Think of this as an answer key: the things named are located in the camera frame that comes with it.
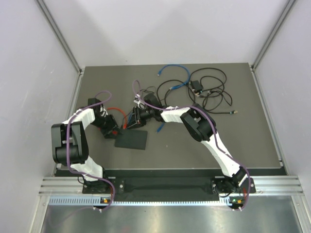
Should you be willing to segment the black network switch box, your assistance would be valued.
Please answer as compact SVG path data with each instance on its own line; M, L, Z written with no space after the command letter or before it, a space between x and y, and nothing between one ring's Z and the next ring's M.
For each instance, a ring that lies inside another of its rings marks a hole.
M142 130L123 130L115 139L115 147L145 150L148 132Z

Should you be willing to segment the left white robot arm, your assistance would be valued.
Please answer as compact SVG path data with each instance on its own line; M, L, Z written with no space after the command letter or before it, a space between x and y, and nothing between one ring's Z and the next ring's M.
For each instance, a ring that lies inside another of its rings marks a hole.
M110 180L105 178L104 168L89 155L86 129L91 125L99 129L105 139L115 139L121 133L104 103L90 98L88 106L78 109L68 120L52 125L52 157L55 163L93 182L94 188L103 193L110 188Z

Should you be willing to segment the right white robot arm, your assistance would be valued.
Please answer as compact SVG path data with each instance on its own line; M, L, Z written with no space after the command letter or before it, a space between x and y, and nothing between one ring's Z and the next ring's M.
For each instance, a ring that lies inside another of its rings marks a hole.
M191 137L202 143L218 162L227 178L228 189L238 192L244 187L246 170L233 160L220 139L215 121L199 104L195 103L190 107L162 105L154 94L148 94L144 99L136 94L134 103L136 106L128 119L126 129L143 127L151 118L163 123L182 123Z

